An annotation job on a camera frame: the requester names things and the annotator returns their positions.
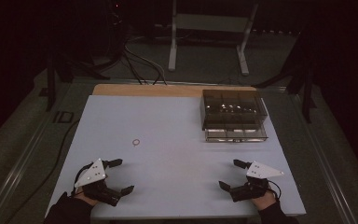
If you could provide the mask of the person's left hand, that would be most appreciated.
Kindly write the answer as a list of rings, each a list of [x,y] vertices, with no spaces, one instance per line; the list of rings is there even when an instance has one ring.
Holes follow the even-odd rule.
[[[87,203],[87,204],[89,204],[91,206],[95,206],[95,205],[97,205],[99,203],[99,201],[87,197],[82,188],[77,188],[76,189],[75,198],[78,199],[78,200],[82,200],[82,201],[84,201],[85,203]]]

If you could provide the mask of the black tripod stand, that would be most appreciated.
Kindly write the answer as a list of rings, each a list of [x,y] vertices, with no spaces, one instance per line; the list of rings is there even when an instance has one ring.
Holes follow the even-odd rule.
[[[48,98],[46,108],[47,111],[50,111],[56,102],[56,77],[59,77],[63,82],[71,82],[74,78],[69,71],[65,72],[67,64],[80,69],[89,77],[100,80],[108,80],[108,77],[98,74],[63,51],[49,49],[47,54],[47,86],[40,92],[41,96],[46,96]]]
[[[296,43],[283,63],[281,71],[274,77],[254,84],[254,87],[264,89],[282,79],[290,77],[291,79],[285,90],[288,94],[303,92],[301,112],[306,122],[311,123],[310,109],[314,107],[314,102],[311,99],[314,56],[307,47],[308,40],[309,37],[306,32],[302,31],[296,38]]]

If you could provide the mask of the wooden table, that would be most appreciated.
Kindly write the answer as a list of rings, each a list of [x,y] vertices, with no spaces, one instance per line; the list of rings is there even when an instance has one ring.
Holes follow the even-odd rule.
[[[98,84],[92,94],[105,96],[201,97],[203,90],[255,91],[255,88],[202,85]]]

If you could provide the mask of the black rectangular floor frame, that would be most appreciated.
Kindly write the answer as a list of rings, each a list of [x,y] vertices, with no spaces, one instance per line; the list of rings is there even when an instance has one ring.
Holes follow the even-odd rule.
[[[68,111],[57,111],[53,122],[54,123],[71,123],[73,121],[74,118],[74,113],[73,112],[68,112]]]

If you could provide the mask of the small shiny trinkets group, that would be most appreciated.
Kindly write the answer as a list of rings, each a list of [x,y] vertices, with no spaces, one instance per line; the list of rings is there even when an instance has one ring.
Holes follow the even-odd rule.
[[[255,113],[256,110],[251,107],[245,107],[244,105],[207,105],[206,111],[209,113]]]

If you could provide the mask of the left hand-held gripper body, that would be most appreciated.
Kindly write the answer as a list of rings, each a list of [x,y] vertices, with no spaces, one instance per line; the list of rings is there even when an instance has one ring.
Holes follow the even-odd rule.
[[[102,159],[97,159],[82,167],[76,175],[74,193],[77,188],[82,188],[87,197],[102,203],[116,206],[121,195],[120,192],[110,189],[105,183],[107,178],[107,163]]]

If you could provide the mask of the white table mat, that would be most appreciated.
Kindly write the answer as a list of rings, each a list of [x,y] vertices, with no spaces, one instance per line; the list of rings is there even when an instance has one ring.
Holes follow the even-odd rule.
[[[258,161],[283,172],[273,177],[289,216],[306,210],[271,120],[261,143],[208,143],[200,121],[200,99],[91,95],[67,153],[51,200],[72,190],[77,172],[103,159],[122,159],[108,170],[112,189],[134,186],[116,206],[99,204],[98,219],[250,217],[249,201],[233,202],[219,181],[237,187],[245,170],[233,164]]]

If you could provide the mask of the grey metal stand frame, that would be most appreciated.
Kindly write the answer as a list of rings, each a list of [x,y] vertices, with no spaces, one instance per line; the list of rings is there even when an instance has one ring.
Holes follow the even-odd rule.
[[[205,14],[187,14],[177,12],[177,0],[172,0],[172,35],[168,69],[176,69],[177,30],[197,30],[242,33],[243,40],[236,47],[241,73],[249,75],[249,68],[245,57],[245,48],[253,28],[258,3],[252,3],[250,13],[245,17],[217,16]]]

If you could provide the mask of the clear smoky drawer box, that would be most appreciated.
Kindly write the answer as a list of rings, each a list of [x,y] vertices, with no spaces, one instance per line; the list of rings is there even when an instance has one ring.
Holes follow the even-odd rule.
[[[207,105],[244,105],[255,113],[209,113]],[[267,109],[257,91],[203,90],[200,103],[201,129],[205,140],[215,143],[264,142]]]

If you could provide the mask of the person's right hand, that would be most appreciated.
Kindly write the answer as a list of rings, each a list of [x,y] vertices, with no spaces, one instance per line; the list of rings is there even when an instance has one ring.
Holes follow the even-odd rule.
[[[263,196],[252,199],[251,202],[254,204],[258,211],[261,211],[275,204],[276,198],[274,193],[268,190]]]

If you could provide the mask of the metal floor rail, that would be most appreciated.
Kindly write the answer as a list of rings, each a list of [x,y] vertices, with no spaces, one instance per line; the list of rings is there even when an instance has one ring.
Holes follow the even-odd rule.
[[[289,99],[292,102],[296,111],[296,115],[299,117],[299,120],[302,123],[302,127],[305,129],[307,137],[311,142],[311,148],[314,157],[318,163],[319,169],[321,170],[321,174],[324,177],[326,186],[335,203],[335,206],[338,210],[343,224],[358,224],[358,221],[356,220],[356,217],[354,216],[354,213],[352,212],[348,204],[348,201],[342,191],[342,188],[339,185],[337,178],[335,177],[330,163],[324,154],[324,149],[320,141],[318,140],[315,132],[312,130],[310,124],[307,123],[307,121],[303,118],[300,97],[297,95],[290,95]]]
[[[43,86],[37,85],[0,128],[0,216],[70,87],[57,85],[56,101],[47,111],[48,100],[40,94]]]

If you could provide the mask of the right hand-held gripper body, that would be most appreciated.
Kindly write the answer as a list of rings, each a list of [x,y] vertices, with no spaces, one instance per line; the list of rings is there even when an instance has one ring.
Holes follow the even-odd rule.
[[[240,202],[255,199],[263,196],[268,190],[274,193],[276,200],[279,200],[282,194],[281,188],[269,181],[269,178],[281,176],[283,172],[258,161],[253,161],[251,164],[249,169],[245,169],[247,181],[242,186],[231,188],[229,194],[232,200]]]

